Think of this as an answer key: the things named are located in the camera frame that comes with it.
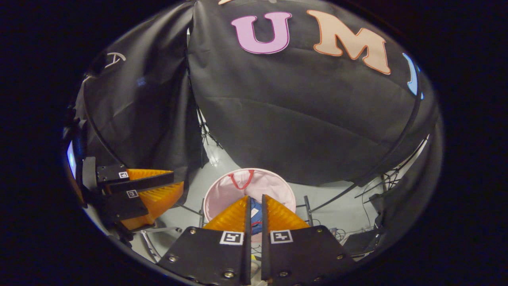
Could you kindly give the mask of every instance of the letter u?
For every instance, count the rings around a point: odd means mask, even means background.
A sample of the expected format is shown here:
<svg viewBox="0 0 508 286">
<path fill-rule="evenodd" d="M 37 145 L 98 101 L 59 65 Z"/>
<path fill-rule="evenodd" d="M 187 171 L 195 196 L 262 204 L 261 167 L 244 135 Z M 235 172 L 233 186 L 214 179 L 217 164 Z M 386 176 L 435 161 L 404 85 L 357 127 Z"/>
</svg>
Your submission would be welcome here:
<svg viewBox="0 0 508 286">
<path fill-rule="evenodd" d="M 287 12 L 267 13 L 265 18 L 272 21 L 273 40 L 270 42 L 260 42 L 256 40 L 254 34 L 254 21 L 256 16 L 245 16 L 233 20 L 231 25 L 236 27 L 236 34 L 240 46 L 251 53 L 276 53 L 285 49 L 289 44 L 288 19 L 291 14 Z"/>
</svg>

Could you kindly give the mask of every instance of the white floor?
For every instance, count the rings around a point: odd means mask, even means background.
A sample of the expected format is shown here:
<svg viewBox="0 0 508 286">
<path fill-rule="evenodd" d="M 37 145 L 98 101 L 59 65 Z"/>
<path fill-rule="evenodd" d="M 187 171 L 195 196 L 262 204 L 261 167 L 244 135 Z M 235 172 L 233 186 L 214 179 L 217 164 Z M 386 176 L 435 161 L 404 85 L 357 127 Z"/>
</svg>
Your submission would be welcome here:
<svg viewBox="0 0 508 286">
<path fill-rule="evenodd" d="M 235 164 L 235 162 L 233 162 L 226 151 L 216 146 L 211 138 L 208 138 L 208 144 L 205 142 L 205 149 L 210 161 L 209 163 L 205 164 L 203 168 L 198 169 L 194 174 L 191 174 L 192 180 L 189 186 L 187 201 L 185 202 L 186 207 L 196 211 L 200 209 L 202 199 L 208 191 L 208 188 L 212 185 L 212 183 L 215 182 L 215 180 L 231 171 L 240 169 L 240 167 Z M 399 178 L 402 177 L 402 175 L 411 166 L 411 164 L 412 162 L 410 162 L 400 172 Z M 376 178 L 371 182 L 372 184 L 370 186 L 374 186 L 380 181 L 380 178 Z M 325 184 L 320 187 L 312 187 L 289 183 L 294 192 L 296 204 L 303 205 L 303 197 L 307 195 L 312 209 L 336 196 L 338 193 L 348 188 L 350 184 L 350 182 L 340 181 Z M 343 197 L 313 212 L 312 216 L 314 219 L 314 225 L 324 225 L 327 228 L 336 227 L 341 229 L 340 233 L 346 233 L 345 237 L 341 240 L 342 243 L 352 233 L 358 233 L 373 228 L 374 219 L 377 216 L 374 207 L 370 203 L 366 203 L 362 206 L 362 198 L 354 198 L 356 195 L 361 194 L 366 189 L 366 187 L 354 188 Z M 375 193 L 382 192 L 383 187 L 382 185 L 379 185 L 367 193 L 364 196 L 363 201 L 367 201 L 368 198 Z M 98 225 L 98 227 L 102 228 L 102 230 L 107 233 L 101 226 L 92 210 L 93 208 L 89 208 L 87 213 Z M 305 207 L 297 208 L 296 214 L 304 220 L 307 219 Z M 186 229 L 189 226 L 199 226 L 199 216 L 181 207 L 169 209 L 159 218 L 158 221 L 162 222 L 167 227 L 176 226 L 182 229 Z M 158 253 L 160 255 L 164 255 L 164 253 L 169 250 L 172 243 L 178 237 L 178 233 L 150 233 L 149 237 Z M 132 241 L 132 245 L 135 252 L 154 262 L 153 258 L 147 250 L 144 239 L 140 234 L 135 235 L 135 239 Z M 253 244 L 252 247 L 255 249 L 253 249 L 253 253 L 256 253 L 256 250 L 259 252 L 261 251 L 259 244 Z M 257 286 L 265 283 L 259 280 L 259 275 L 260 274 L 258 273 L 253 278 L 252 285 Z"/>
</svg>

